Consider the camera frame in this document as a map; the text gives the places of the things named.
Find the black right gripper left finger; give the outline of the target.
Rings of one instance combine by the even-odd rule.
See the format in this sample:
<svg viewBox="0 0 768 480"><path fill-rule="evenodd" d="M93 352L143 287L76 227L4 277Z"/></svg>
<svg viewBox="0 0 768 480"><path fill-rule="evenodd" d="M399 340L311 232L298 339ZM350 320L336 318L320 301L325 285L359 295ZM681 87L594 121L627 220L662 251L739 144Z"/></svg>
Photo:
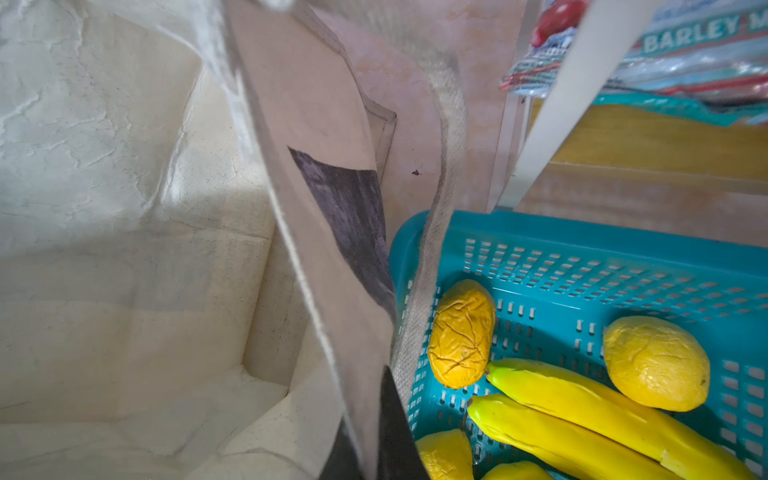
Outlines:
<svg viewBox="0 0 768 480"><path fill-rule="evenodd" d="M337 434L318 477L319 480L362 480L357 455L348 432L346 421L342 419Z"/></svg>

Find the yellow banana bunch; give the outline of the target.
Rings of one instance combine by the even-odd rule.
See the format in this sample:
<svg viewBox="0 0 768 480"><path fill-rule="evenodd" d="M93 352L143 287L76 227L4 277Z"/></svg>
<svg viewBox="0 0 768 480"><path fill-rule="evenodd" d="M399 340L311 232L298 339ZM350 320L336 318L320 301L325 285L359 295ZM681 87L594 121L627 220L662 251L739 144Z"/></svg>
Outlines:
<svg viewBox="0 0 768 480"><path fill-rule="evenodd" d="M497 465L482 480L553 480L553 477L533 462L520 461Z"/></svg>

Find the cream canvas grocery bag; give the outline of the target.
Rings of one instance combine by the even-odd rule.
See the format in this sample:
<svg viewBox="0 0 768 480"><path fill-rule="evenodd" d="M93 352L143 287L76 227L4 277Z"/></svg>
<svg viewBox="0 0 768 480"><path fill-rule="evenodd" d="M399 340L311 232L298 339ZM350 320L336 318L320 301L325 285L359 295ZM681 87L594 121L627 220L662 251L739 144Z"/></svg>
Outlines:
<svg viewBox="0 0 768 480"><path fill-rule="evenodd" d="M519 1L5 1L1 475L377 477L390 237L483 211Z"/></svg>

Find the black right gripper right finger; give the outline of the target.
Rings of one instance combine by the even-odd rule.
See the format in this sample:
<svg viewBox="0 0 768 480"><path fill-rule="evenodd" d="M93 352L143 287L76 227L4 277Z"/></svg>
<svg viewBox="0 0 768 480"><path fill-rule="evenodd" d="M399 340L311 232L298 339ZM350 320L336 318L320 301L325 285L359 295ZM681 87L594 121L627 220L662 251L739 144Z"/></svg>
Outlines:
<svg viewBox="0 0 768 480"><path fill-rule="evenodd" d="M393 375L384 368L379 416L379 480L428 480L398 395Z"/></svg>

